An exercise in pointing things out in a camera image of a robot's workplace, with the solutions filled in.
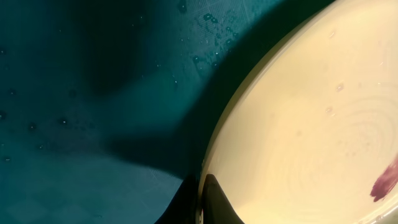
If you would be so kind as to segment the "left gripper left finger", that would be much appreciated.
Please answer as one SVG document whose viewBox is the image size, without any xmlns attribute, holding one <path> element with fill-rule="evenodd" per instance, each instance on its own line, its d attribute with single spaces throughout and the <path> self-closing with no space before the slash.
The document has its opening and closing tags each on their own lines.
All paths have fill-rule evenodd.
<svg viewBox="0 0 398 224">
<path fill-rule="evenodd" d="M 197 191 L 198 181 L 196 177 L 188 175 L 155 224 L 195 224 Z"/>
</svg>

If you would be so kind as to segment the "yellow plate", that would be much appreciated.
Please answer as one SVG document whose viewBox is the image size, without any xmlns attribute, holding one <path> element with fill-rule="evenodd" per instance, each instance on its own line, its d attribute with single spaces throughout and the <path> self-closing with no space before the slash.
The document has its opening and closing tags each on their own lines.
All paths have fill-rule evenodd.
<svg viewBox="0 0 398 224">
<path fill-rule="evenodd" d="M 397 0 L 335 1 L 278 43 L 203 174 L 244 223 L 396 223 Z"/>
</svg>

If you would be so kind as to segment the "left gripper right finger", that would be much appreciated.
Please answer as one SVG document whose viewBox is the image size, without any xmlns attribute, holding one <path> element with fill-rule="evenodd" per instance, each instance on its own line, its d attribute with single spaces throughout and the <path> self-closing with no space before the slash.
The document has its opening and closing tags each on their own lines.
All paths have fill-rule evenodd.
<svg viewBox="0 0 398 224">
<path fill-rule="evenodd" d="M 206 176 L 201 205 L 204 224 L 244 224 L 213 174 Z"/>
</svg>

